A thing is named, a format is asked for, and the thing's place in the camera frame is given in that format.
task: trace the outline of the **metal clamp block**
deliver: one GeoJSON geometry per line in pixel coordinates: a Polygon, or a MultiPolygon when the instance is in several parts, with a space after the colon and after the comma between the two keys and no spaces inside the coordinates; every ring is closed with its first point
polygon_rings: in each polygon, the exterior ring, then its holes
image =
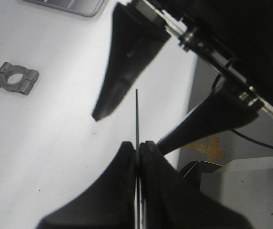
{"type": "Polygon", "coordinates": [[[12,65],[5,62],[0,67],[0,87],[10,92],[18,92],[23,95],[28,95],[39,77],[39,72],[34,69],[27,69],[23,66],[12,65]],[[23,75],[22,79],[16,83],[9,83],[8,79],[20,73],[23,75]]]}

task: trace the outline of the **white surface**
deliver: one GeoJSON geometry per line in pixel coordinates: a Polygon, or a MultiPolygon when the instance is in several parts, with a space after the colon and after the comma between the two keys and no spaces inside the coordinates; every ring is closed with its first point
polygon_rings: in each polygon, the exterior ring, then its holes
{"type": "MultiPolygon", "coordinates": [[[[28,96],[0,88],[0,229],[33,229],[85,190],[135,139],[139,89],[140,140],[158,141],[184,115],[195,56],[170,40],[108,118],[91,117],[108,59],[109,1],[99,19],[0,0],[0,66],[36,69],[28,96]]],[[[177,154],[169,156],[176,163],[177,154]]]]}
{"type": "Polygon", "coordinates": [[[246,216],[254,229],[273,229],[273,157],[234,160],[202,174],[201,191],[246,216]]]}

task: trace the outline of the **white table surface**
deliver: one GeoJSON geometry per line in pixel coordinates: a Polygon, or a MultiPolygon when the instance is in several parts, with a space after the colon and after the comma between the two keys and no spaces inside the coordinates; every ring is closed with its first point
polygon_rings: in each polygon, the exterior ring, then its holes
{"type": "MultiPolygon", "coordinates": [[[[35,228],[91,185],[122,141],[135,142],[135,88],[141,141],[158,141],[184,116],[195,55],[171,39],[116,112],[94,122],[115,3],[91,19],[0,0],[0,66],[40,73],[28,96],[0,88],[0,229],[35,228]]],[[[168,159],[176,166],[176,153],[168,159]]]]}

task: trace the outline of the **black cable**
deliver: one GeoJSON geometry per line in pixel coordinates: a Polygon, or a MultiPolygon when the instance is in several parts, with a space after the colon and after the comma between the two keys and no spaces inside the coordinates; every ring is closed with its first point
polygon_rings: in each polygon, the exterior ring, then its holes
{"type": "MultiPolygon", "coordinates": [[[[229,68],[232,64],[233,64],[234,60],[233,59],[230,59],[227,64],[225,65],[226,68],[229,68]]],[[[222,75],[221,74],[218,74],[217,77],[215,78],[213,84],[212,84],[212,90],[214,90],[219,82],[219,80],[221,79],[222,75]]],[[[235,129],[231,129],[230,131],[232,131],[234,134],[238,135],[239,137],[242,137],[244,138],[245,140],[248,140],[250,142],[253,142],[257,145],[260,145],[260,146],[264,146],[266,148],[269,148],[269,149],[273,149],[273,146],[272,145],[269,145],[269,144],[266,144],[266,143],[263,143],[263,142],[260,142],[260,141],[257,141],[251,137],[248,137],[242,133],[240,133],[239,131],[235,130],[235,129]]]]}

